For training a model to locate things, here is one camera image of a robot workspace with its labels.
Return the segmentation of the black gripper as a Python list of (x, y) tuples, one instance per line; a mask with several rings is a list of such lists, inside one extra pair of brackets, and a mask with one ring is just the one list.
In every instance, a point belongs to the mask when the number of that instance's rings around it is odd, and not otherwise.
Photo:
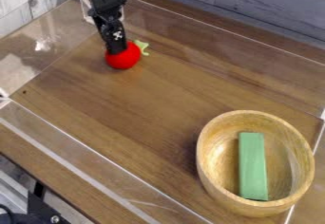
[(90, 0), (89, 14), (113, 55), (128, 49), (126, 31), (118, 18), (122, 16), (121, 10), (126, 2), (128, 0)]

